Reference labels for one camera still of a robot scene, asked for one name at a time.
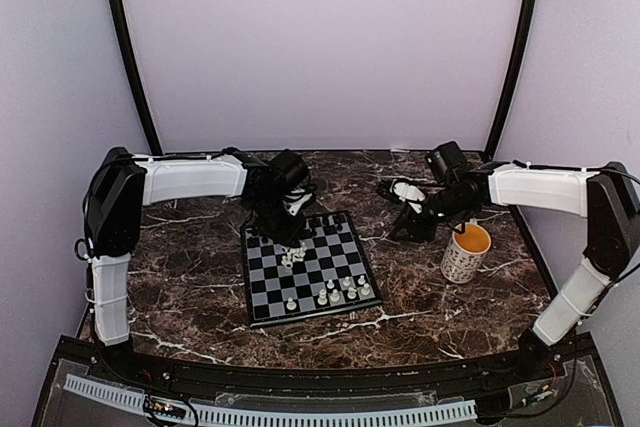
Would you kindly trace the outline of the black grey chessboard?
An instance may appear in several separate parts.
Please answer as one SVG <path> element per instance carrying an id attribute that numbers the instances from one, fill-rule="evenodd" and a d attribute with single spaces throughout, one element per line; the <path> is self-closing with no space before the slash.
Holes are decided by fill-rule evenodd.
<path id="1" fill-rule="evenodd" d="M 369 265 L 360 238 L 347 211 L 314 214 L 306 218 L 301 242 L 307 245 L 305 258 L 292 269 L 280 264 L 284 246 L 261 236 L 254 226 L 241 231 L 242 266 L 248 324 L 252 329 L 284 325 L 325 315 L 350 313 L 382 304 L 382 296 Z M 365 276 L 370 294 L 363 296 L 357 278 Z M 345 288 L 342 279 L 349 277 Z M 332 305 L 327 282 L 341 300 Z M 349 299 L 350 287 L 357 289 L 357 297 Z M 319 291 L 327 291 L 328 303 L 316 302 Z M 289 311 L 286 303 L 292 298 L 296 309 Z"/>

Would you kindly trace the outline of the white chess queen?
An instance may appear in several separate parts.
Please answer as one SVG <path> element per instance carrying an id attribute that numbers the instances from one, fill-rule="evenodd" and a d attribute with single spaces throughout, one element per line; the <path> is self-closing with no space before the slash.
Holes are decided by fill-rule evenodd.
<path id="1" fill-rule="evenodd" d="M 337 304 L 341 300 L 340 292 L 337 289 L 333 289 L 329 296 L 329 300 L 332 305 Z"/>

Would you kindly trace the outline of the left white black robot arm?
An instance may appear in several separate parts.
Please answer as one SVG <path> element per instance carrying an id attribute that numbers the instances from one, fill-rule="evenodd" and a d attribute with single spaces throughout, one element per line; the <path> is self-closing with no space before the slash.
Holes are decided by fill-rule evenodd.
<path id="1" fill-rule="evenodd" d="M 238 200 L 253 215 L 260 234 L 292 245 L 304 227 L 301 211 L 315 192 L 309 167 L 288 149 L 261 160 L 234 147 L 217 153 L 164 156 L 111 148 L 83 199 L 81 242 L 91 275 L 94 332 L 108 347 L 101 364 L 120 383 L 134 382 L 141 374 L 140 359 L 120 344 L 130 338 L 128 269 L 140 239 L 143 209 L 203 197 Z"/>

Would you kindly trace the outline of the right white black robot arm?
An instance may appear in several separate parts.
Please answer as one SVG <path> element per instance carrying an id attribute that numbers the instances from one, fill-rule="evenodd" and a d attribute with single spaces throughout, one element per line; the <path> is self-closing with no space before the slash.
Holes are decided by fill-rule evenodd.
<path id="1" fill-rule="evenodd" d="M 617 284 L 635 272 L 639 257 L 639 179 L 621 162 L 561 166 L 519 160 L 475 165 L 450 141 L 427 152 L 433 181 L 393 177 L 380 196 L 400 205 L 391 238 L 430 242 L 447 227 L 464 233 L 490 206 L 519 210 L 536 244 L 573 248 L 574 269 L 553 277 L 557 293 L 529 327 L 529 341 L 510 360 L 521 381 L 534 379 L 549 363 L 549 348 L 593 315 Z"/>

